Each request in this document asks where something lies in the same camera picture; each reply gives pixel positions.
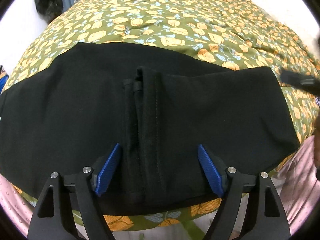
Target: metal pin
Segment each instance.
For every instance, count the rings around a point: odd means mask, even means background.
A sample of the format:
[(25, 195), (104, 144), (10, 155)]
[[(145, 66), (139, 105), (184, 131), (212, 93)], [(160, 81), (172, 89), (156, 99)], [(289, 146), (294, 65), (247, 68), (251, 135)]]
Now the metal pin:
[(83, 173), (89, 173), (91, 171), (91, 167), (87, 166), (82, 169)]
[(58, 175), (59, 174), (55, 171), (55, 172), (51, 173), (50, 177), (55, 179), (56, 177), (58, 177)]
[(234, 167), (229, 167), (228, 168), (228, 171), (230, 172), (230, 173), (236, 173), (236, 168), (234, 168)]
[(266, 172), (264, 172), (264, 171), (261, 172), (261, 177), (263, 177), (263, 178), (266, 179), (266, 178), (268, 177), (268, 173), (266, 173)]

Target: bedsheet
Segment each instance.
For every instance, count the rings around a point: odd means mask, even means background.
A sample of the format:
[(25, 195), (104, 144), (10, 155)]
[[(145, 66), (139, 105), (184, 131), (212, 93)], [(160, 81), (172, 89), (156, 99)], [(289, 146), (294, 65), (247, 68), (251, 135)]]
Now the bedsheet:
[[(278, 80), (282, 67), (316, 77), (320, 69), (299, 37), (269, 19), (251, 0), (81, 0), (31, 43), (4, 89), (49, 67), (78, 42), (158, 46), (233, 70), (269, 66)], [(318, 106), (312, 95), (279, 84), (303, 142), (313, 132)], [(35, 205), (36, 199), (21, 195)], [(216, 199), (148, 216), (106, 215), (105, 219), (113, 231), (142, 230), (195, 219), (216, 210), (220, 202)], [(74, 217), (82, 224), (79, 212), (74, 211)]]

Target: green floral fabric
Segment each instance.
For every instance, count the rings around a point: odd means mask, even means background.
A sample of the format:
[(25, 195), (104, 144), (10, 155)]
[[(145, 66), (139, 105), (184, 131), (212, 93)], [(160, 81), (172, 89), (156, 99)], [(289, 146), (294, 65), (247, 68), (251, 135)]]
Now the green floral fabric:
[[(278, 80), (280, 68), (316, 77), (320, 69), (291, 29), (270, 19), (250, 0), (80, 0), (29, 46), (5, 89), (49, 67), (78, 42), (157, 46), (233, 70), (269, 66)], [(279, 84), (302, 142), (312, 134), (319, 109), (312, 95)], [(142, 230), (194, 219), (219, 205), (216, 199), (149, 216), (106, 215), (105, 219), (111, 230)], [(74, 215), (81, 224), (80, 213)]]

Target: pink dotted cloth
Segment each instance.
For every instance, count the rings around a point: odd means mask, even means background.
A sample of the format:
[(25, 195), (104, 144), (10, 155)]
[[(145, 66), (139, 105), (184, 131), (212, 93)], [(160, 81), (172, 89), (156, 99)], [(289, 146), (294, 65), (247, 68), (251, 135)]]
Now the pink dotted cloth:
[(276, 176), (285, 179), (280, 198), (287, 215), (291, 235), (304, 223), (320, 197), (320, 181), (313, 162), (314, 136), (301, 145), (294, 157)]
[(32, 217), (31, 205), (20, 196), (17, 189), (1, 174), (0, 204), (13, 224), (27, 237)]

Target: blue pad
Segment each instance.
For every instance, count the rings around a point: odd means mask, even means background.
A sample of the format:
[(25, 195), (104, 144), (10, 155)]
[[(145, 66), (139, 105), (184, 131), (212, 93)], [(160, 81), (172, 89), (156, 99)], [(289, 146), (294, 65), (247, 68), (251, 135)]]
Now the blue pad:
[(97, 176), (97, 187), (95, 193), (101, 197), (109, 187), (110, 181), (115, 173), (115, 170), (119, 164), (121, 158), (121, 147), (117, 143), (113, 148), (109, 158), (106, 163), (103, 165), (99, 175)]
[(222, 186), (222, 177), (201, 144), (198, 146), (198, 159), (212, 191), (222, 198), (225, 193)]

